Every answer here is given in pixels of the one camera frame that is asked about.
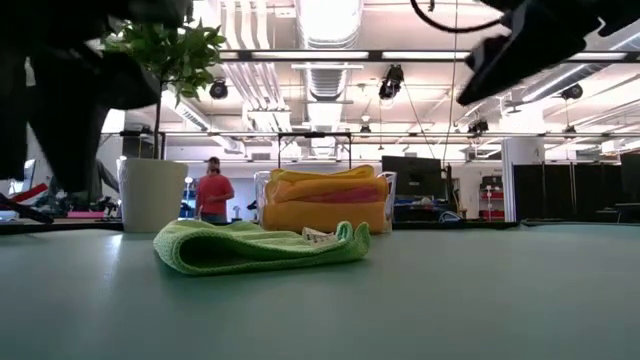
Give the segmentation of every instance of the light green table surface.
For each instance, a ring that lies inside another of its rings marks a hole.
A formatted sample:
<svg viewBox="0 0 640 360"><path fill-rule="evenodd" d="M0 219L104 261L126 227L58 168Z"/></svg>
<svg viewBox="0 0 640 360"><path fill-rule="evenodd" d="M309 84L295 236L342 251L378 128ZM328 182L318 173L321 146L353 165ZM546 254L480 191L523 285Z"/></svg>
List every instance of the light green table surface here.
<svg viewBox="0 0 640 360"><path fill-rule="evenodd" d="M151 236L0 237L0 359L640 359L640 228L396 231L365 261L189 278Z"/></svg>

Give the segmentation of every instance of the potted plant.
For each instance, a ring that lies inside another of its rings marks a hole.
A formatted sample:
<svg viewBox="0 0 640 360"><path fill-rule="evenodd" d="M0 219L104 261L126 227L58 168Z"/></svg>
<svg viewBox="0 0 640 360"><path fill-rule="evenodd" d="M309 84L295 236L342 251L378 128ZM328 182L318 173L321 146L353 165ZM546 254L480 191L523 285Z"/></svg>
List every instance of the potted plant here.
<svg viewBox="0 0 640 360"><path fill-rule="evenodd" d="M181 98L199 100L198 89L214 82L208 68L220 63L226 39L220 28L171 29L157 24L123 23L107 38L105 51L124 52L159 81L159 92L171 89L177 106ZM156 105L153 159L126 159L120 166L120 194L125 231L159 231L178 217L187 166L159 159L158 134L162 97Z"/></svg>

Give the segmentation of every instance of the plant stem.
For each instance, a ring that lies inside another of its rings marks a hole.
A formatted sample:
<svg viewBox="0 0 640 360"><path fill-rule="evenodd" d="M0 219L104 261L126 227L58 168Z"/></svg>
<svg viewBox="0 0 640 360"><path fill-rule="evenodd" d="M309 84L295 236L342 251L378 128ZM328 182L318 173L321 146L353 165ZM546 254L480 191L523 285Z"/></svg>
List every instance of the plant stem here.
<svg viewBox="0 0 640 360"><path fill-rule="evenodd" d="M153 128L153 158L160 159L160 113L162 111L162 82L160 82L160 95L156 104L156 123Z"/></svg>

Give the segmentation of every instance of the jeans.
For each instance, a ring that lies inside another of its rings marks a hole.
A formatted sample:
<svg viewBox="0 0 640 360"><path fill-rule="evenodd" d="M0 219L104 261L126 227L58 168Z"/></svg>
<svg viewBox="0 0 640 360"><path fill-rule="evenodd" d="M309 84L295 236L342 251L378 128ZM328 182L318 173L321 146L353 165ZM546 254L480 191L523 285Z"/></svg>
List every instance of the jeans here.
<svg viewBox="0 0 640 360"><path fill-rule="evenodd" d="M227 214L200 214L200 220L213 225L226 225Z"/></svg>

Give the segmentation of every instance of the pink object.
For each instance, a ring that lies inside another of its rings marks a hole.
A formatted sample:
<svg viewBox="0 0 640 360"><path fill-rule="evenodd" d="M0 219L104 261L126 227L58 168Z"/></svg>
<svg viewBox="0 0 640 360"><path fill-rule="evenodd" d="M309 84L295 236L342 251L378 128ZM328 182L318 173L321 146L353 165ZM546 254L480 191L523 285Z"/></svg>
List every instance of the pink object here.
<svg viewBox="0 0 640 360"><path fill-rule="evenodd" d="M67 213L67 219L102 219L103 217L103 212L69 211Z"/></svg>
<svg viewBox="0 0 640 360"><path fill-rule="evenodd" d="M358 204L380 201L380 194L374 186L360 187L329 194L307 196L296 201L314 202L323 204Z"/></svg>

